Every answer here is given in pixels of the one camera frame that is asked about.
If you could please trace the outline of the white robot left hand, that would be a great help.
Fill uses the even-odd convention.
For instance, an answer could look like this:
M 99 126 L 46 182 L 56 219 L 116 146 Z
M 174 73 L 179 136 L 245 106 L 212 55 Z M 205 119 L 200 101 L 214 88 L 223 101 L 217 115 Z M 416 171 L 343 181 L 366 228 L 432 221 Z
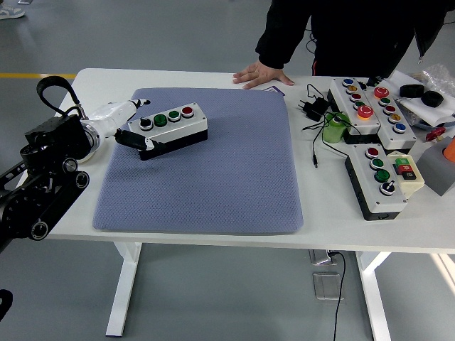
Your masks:
M 109 103 L 98 108 L 87 119 L 82 119 L 81 124 L 91 147 L 89 156 L 111 136 L 117 143 L 139 151 L 164 150 L 166 146 L 161 142 L 121 129 L 136 114 L 137 109 L 146 104 L 150 104 L 148 99 Z

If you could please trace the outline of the person's right hand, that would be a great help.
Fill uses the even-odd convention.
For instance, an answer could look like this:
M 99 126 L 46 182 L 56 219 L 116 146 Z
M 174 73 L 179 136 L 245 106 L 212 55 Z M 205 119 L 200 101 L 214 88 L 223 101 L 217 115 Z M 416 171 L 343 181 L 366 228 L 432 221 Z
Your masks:
M 248 65 L 245 69 L 236 72 L 232 76 L 232 82 L 234 84 L 242 84 L 242 88 L 245 90 L 252 89 L 273 80 L 279 81 L 288 86 L 294 85 L 294 81 L 284 74 L 283 69 L 267 67 L 259 60 L 251 65 Z

